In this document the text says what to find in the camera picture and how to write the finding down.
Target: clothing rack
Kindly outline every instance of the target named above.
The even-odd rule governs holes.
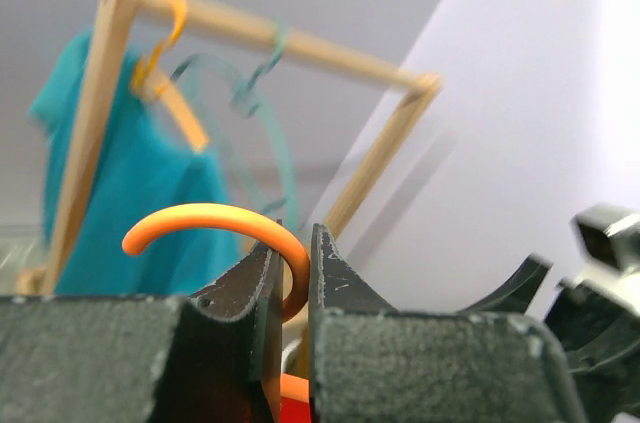
[[[273,49],[277,25],[213,0],[187,0],[186,29],[234,44]],[[60,191],[48,266],[41,292],[52,294],[74,247],[87,208],[102,140],[136,16],[163,23],[173,18],[165,0],[99,0],[72,141]],[[325,224],[337,238],[440,88],[434,74],[415,74],[356,50],[290,30],[283,57],[319,69],[408,90],[349,183]]]

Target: orange hanger hook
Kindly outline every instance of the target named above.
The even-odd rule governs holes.
[[[133,73],[132,86],[137,90],[140,90],[142,88],[142,84],[144,83],[145,79],[158,66],[158,60],[160,59],[162,53],[170,50],[176,44],[176,42],[182,35],[184,27],[187,23],[187,0],[165,1],[169,3],[169,5],[171,6],[171,11],[173,12],[173,30],[167,38],[160,41],[155,46],[148,60],[141,58],[139,64],[136,65],[135,71]],[[155,96],[158,96],[160,93],[162,93],[163,89],[164,88],[157,89]]]
[[[255,238],[285,259],[293,279],[291,293],[282,302],[282,319],[288,321],[304,307],[309,296],[310,262],[302,243],[275,221],[237,206],[189,203],[171,206],[143,218],[122,240],[128,255],[139,255],[156,238],[192,228],[219,228]]]

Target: wooden frame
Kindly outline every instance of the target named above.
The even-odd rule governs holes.
[[[99,0],[83,88],[41,292],[51,294],[74,247],[89,201],[129,31],[137,14],[171,22],[164,0]],[[187,30],[272,49],[277,25],[212,0],[188,0]],[[409,90],[337,199],[325,223],[338,237],[439,90],[439,78],[397,68],[314,35],[291,30],[283,56],[302,64]]]

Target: orange hanger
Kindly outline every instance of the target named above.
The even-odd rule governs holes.
[[[244,208],[215,203],[171,206],[143,218],[122,240],[128,255],[139,255],[156,238],[192,228],[219,228],[255,238],[282,255],[291,268],[291,292],[282,302],[282,319],[293,318],[309,296],[310,262],[302,243],[275,221]]]
[[[160,56],[173,48],[182,35],[188,14],[187,0],[167,1],[173,10],[173,30],[155,46],[149,58],[141,57],[138,60],[131,78],[131,89],[146,101],[159,100],[164,104],[191,148],[200,152],[209,144],[209,136],[180,90],[158,69]]]

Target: teal hanger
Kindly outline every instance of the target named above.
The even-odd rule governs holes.
[[[196,54],[183,61],[171,75],[190,102],[194,112],[205,126],[212,139],[212,146],[222,158],[229,162],[231,171],[236,174],[242,190],[249,198],[253,208],[263,215],[271,215],[285,208],[283,225],[289,231],[297,232],[298,197],[293,162],[284,132],[267,100],[256,90],[258,80],[269,73],[282,57],[286,43],[286,31],[279,27],[275,49],[268,62],[259,65],[249,78],[233,63],[212,54]],[[234,149],[231,141],[218,123],[211,106],[203,101],[200,91],[200,72],[212,71],[222,77],[232,91],[231,108],[243,118],[256,117],[267,135],[273,149],[278,173],[282,185],[283,196],[275,201],[268,201],[260,189],[245,160]]]

